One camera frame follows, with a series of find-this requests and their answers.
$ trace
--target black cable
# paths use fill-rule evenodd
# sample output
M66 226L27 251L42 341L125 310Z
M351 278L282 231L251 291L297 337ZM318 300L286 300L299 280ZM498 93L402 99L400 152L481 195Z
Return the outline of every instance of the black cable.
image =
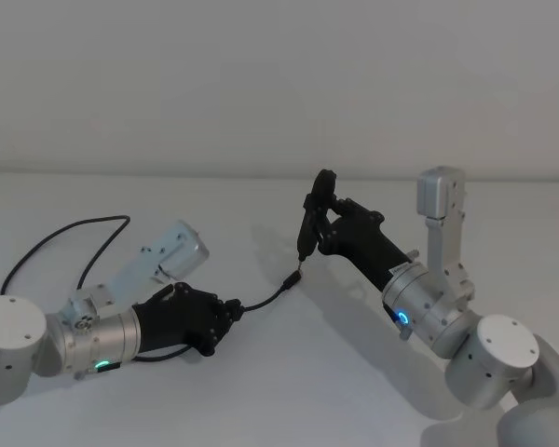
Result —
M133 360L134 361L141 361L144 363L150 363L150 362L156 362L156 361L164 361L164 360L169 360L169 359L173 359L175 357L181 356L183 353L185 353L186 351L190 350L191 346L185 346L181 349L178 349L177 351L171 352L169 354L166 354L165 356L157 356L157 357L135 357Z
M70 230L71 228L75 228L76 226L79 225L84 225L84 224L94 224L97 222L110 222L110 221L124 221L119 227L118 229L102 244L102 246L98 249L98 251L95 253L95 255L93 256L93 258L91 258L91 260L89 261L89 263L87 264L87 266L85 267L85 270L83 270L83 273L81 274L81 278L78 281L77 284L77 288L81 289L83 287L83 283L85 282L85 278L87 277L87 274L89 273L89 270L91 269L91 267L95 264L95 262L98 260L98 258L102 255L102 253L105 251L105 249L108 248L108 246L112 243L112 241L122 232L122 230L124 230L127 225L130 223L130 217L127 215L118 215L118 216L108 216L108 217L99 217L96 219L86 219L84 221L78 221L78 222L74 222L74 223L70 223L66 226L64 226L63 228L61 228L60 230L55 231L54 233L52 233L49 236L44 237L42 240L40 240L37 244L35 244L35 246L30 249L21 259L20 261L17 262L17 264L12 268L12 270L10 271L10 273L8 273L7 278L4 280L4 283L2 284L2 287L0 288L0 294L1 295L6 295L7 294L7 289L8 289L8 285L10 284L10 281L15 277L15 275L17 274L17 272L20 270L21 267L23 267L23 265L29 260L29 258L31 258L34 254L36 254L39 249L41 249L44 245L46 245L51 239L53 239L54 237L64 233L65 231Z
M283 281L283 283L281 284L281 287L273 295L271 295L269 298L267 298L266 300L264 300L261 303L258 303L256 305L245 306L244 307L244 312L252 312L253 310L260 309L261 307L265 307L266 305L269 305L269 304L273 303L275 300L278 299L278 297L282 293L291 289L298 281L300 281L300 279L302 279L302 272L300 271L300 269L294 270Z

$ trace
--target white surface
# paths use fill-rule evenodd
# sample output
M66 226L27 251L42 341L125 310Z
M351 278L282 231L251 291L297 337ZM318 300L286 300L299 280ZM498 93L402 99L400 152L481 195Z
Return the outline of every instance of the white surface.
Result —
M0 169L559 178L559 0L0 0Z
M495 360L524 369L539 359L539 344L523 324L504 315L490 315L478 323L477 334L484 350Z
M109 278L182 218L211 251L188 282L255 303L295 267L311 184L3 174L0 282L48 232L76 219L128 213L129 228L88 284ZM559 184L467 189L462 262L476 284L473 308L517 318L559 349ZM414 183L338 178L337 194L384 212L385 233L426 255ZM11 292L57 311L113 228L95 224L55 240ZM0 409L0 445L494 446L501 408L464 409L446 389L443 365L415 337L401 342L379 308L379 294L347 261L317 254L297 288L246 315L210 359L191 354L132 364L80 383L34 377L20 400Z

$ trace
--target silver cylinder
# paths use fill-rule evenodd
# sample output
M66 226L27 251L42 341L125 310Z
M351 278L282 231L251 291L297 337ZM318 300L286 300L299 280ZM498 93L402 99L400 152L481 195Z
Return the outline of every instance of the silver cylinder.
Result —
M539 358L534 335L503 315L484 317L445 369L458 400L485 410L497 404Z
M418 262L393 272L383 301L396 315L405 315L406 328L442 359L454 356L476 320L473 312L447 299L439 282Z
M0 296L0 405L27 388L45 333L46 317L39 307L18 296Z
M73 373L80 379L97 372L102 362L132 360L140 345L141 328L132 308L94 322L89 331L76 330L62 314L50 314L48 337L34 371L45 377Z

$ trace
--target robotic arm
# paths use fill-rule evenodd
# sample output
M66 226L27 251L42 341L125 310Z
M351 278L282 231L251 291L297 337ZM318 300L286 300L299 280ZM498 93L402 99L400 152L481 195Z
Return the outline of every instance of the robotic arm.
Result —
M44 315L22 297L0 296L0 405L18 398L32 373L82 379L179 344L212 355L244 307L175 282L208 256L198 234L179 222L108 283L76 291L57 314ZM135 304L166 283L146 303Z
M322 170L305 200L297 241L302 263L315 247L349 259L380 291L383 307L407 340L415 333L442 359L458 400L488 409L511 392L520 403L498 424L502 446L559 446L559 355L519 321L481 317L469 307L474 285L460 262L464 172L439 167L420 175L417 211L429 229L428 265L404 253L380 229L384 217L334 194ZM330 222L328 210L339 217Z

